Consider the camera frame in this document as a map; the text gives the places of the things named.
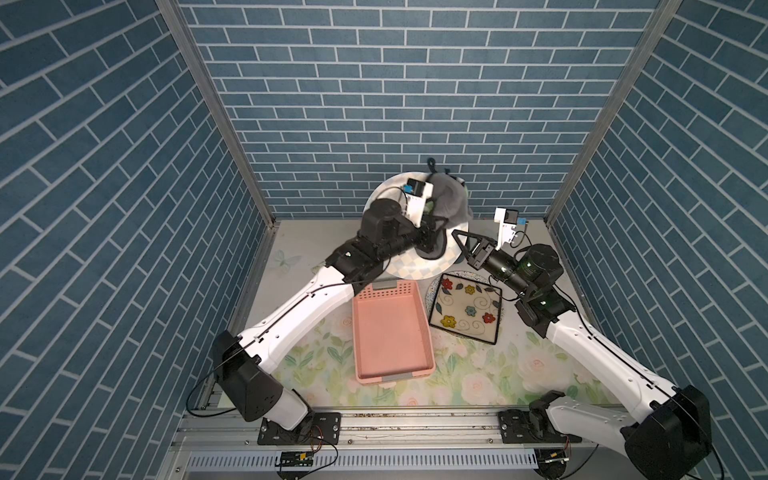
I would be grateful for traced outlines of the round colourful squiggle plate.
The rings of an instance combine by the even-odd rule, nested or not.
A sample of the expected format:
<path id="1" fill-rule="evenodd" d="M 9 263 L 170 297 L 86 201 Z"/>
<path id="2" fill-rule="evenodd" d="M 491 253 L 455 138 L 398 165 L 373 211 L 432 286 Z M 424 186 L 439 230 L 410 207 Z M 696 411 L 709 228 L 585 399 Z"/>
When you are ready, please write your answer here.
<path id="1" fill-rule="evenodd" d="M 425 299 L 427 313 L 434 313 L 437 323 L 452 317 L 456 323 L 466 320 L 485 325 L 500 318 L 500 290 L 477 273 L 443 273 L 431 282 Z"/>

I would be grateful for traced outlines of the grey green cleaning cloth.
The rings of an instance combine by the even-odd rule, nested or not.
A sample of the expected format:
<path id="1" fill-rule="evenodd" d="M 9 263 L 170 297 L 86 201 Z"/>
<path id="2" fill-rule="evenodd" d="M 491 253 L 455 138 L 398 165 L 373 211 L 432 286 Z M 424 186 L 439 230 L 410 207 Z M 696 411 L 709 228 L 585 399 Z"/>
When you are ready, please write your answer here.
<path id="1" fill-rule="evenodd" d="M 439 171 L 436 160 L 427 159 L 429 175 L 426 182 L 433 186 L 431 197 L 426 201 L 425 212 L 447 219 L 446 227 L 452 228 L 469 222 L 473 213 L 469 206 L 466 182 L 453 175 L 449 169 Z"/>

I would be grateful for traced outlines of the round checkered plate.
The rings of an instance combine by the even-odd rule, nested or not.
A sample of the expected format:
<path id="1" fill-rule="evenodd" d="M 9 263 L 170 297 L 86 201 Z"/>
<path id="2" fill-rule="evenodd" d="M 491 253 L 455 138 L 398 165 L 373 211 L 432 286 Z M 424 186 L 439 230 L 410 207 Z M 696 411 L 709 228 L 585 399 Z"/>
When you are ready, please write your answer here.
<path id="1" fill-rule="evenodd" d="M 409 180 L 425 182 L 427 184 L 423 194 L 427 193 L 426 198 L 415 196 L 410 193 L 404 193 Z M 403 209 L 403 215 L 408 220 L 419 219 L 418 226 L 426 223 L 428 215 L 433 214 L 436 206 L 434 190 L 434 178 L 430 178 L 429 173 L 424 172 L 406 172 L 396 174 L 379 184 L 371 193 L 364 210 L 367 211 L 372 202 L 379 198 L 389 198 L 395 200 Z M 412 248 L 398 256 L 395 256 L 388 263 L 386 273 L 405 280 L 426 280 L 447 271 L 461 256 L 461 250 L 454 239 L 450 237 L 455 229 L 466 229 L 468 222 L 458 223 L 452 227 L 446 227 L 444 252 L 440 258 L 427 259 L 422 256 L 416 248 Z"/>

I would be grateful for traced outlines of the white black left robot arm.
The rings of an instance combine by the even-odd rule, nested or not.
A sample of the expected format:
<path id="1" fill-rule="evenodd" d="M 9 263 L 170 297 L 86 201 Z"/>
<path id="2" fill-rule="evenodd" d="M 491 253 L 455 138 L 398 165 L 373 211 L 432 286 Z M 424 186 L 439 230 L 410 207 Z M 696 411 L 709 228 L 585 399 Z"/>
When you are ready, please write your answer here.
<path id="1" fill-rule="evenodd" d="M 355 237 L 337 247 L 295 295 L 256 325 L 213 341 L 211 376 L 243 420 L 266 418 L 286 430 L 303 425 L 312 410 L 273 376 L 289 351 L 328 313 L 373 283 L 392 258 L 415 249 L 440 257 L 448 219 L 425 215 L 415 225 L 393 199 L 377 199 L 363 214 Z"/>

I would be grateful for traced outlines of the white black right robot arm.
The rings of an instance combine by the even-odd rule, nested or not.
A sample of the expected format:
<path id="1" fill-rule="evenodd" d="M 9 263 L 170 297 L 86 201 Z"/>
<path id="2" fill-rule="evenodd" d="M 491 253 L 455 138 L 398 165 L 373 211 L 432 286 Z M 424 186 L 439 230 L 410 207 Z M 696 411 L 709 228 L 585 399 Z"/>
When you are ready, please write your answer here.
<path id="1" fill-rule="evenodd" d="M 533 244 L 516 258 L 490 237 L 461 230 L 452 236 L 472 268 L 516 294 L 523 323 L 585 367 L 627 411 L 620 416 L 550 391 L 529 406 L 536 435 L 587 439 L 624 455 L 647 479 L 681 479 L 714 453 L 707 397 L 652 372 L 589 325 L 558 290 L 564 269 L 553 247 Z"/>

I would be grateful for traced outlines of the square floral plate black rim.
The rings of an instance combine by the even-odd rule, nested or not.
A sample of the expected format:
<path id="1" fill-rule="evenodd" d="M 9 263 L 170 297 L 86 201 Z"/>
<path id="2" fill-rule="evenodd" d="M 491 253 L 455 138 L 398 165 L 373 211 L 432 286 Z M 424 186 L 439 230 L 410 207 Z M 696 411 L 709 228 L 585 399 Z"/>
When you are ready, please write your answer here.
<path id="1" fill-rule="evenodd" d="M 502 290 L 477 274 L 443 273 L 426 294 L 428 324 L 435 329 L 483 344 L 498 341 Z"/>

